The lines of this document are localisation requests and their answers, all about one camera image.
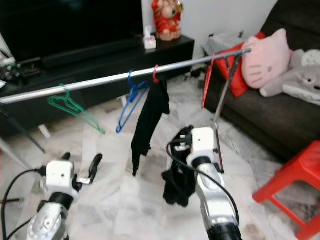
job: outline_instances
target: television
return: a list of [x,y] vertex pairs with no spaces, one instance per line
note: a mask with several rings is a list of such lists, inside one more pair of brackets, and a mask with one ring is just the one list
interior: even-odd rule
[[143,35],[141,0],[0,0],[0,33],[17,62],[93,57]]

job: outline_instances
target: clothes rail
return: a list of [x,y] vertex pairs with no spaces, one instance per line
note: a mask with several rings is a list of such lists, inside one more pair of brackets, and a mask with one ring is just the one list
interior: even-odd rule
[[[238,51],[232,51],[228,53],[223,53],[223,54],[218,54],[215,56],[215,59],[225,59],[227,57],[231,56],[242,56],[243,54],[251,52],[251,49],[243,49],[243,50],[238,50]],[[162,72],[167,72],[167,71],[172,71],[176,69],[181,69],[181,68],[186,68],[190,67],[192,65],[196,64],[202,64],[209,62],[211,60],[211,56],[204,57],[201,59],[194,59],[194,60],[188,60],[188,61],[182,61],[178,63],[173,63],[173,64],[168,64],[164,66],[159,66],[156,69],[157,73],[162,73]],[[131,74],[131,77],[138,77],[138,76],[143,76],[147,74],[152,74],[154,72],[155,68],[148,68],[144,70],[138,70],[134,71]],[[102,78],[97,78],[93,80],[87,80],[87,81],[81,81],[81,82],[76,82],[76,83],[71,83],[65,85],[65,88],[69,91],[76,91],[76,90],[81,90],[81,89],[86,89],[86,88],[92,88],[104,84],[110,84],[114,83],[120,80],[127,79],[129,77],[129,73],[122,73],[118,75],[113,75],[113,76],[107,76],[107,77],[102,77]],[[50,95],[55,95],[55,94],[62,94],[65,92],[65,89],[60,86],[55,86],[55,87],[50,87],[50,88],[45,88],[42,90],[36,90],[36,91],[30,91],[30,92],[25,92],[25,93],[20,93],[16,95],[11,95],[11,96],[5,96],[0,98],[0,104],[13,104],[13,103],[18,103],[18,102],[23,102],[31,99],[37,99],[37,98],[42,98],[42,97],[47,97]]]

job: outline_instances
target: red plastic stool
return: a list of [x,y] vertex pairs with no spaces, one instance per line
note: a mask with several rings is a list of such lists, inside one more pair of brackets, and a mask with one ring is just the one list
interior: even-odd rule
[[320,214],[306,223],[274,196],[295,181],[304,181],[320,190],[320,141],[311,143],[278,170],[265,186],[252,195],[257,203],[265,200],[273,202],[301,227],[295,236],[299,240],[308,240],[320,232]]

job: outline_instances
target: red hanger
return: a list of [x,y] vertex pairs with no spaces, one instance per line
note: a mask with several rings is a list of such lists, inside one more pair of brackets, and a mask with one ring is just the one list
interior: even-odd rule
[[155,65],[155,67],[154,67],[154,71],[153,71],[153,74],[152,74],[152,76],[153,76],[153,82],[155,83],[155,84],[158,84],[159,82],[160,82],[160,80],[157,78],[157,76],[156,76],[156,74],[157,74],[157,68],[159,67],[159,65]]
[[203,89],[202,106],[201,106],[202,108],[205,107],[209,84],[210,84],[211,75],[212,75],[212,69],[214,67],[214,62],[215,62],[215,54],[212,54],[211,64],[206,71],[205,80],[204,80],[204,89]]

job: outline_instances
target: white wall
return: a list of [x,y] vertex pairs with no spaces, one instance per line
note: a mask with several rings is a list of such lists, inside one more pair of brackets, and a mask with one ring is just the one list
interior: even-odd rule
[[[143,25],[153,24],[153,0],[142,0]],[[208,35],[259,32],[278,0],[180,0],[184,4],[182,34],[195,39],[194,58],[202,56],[201,45]]]

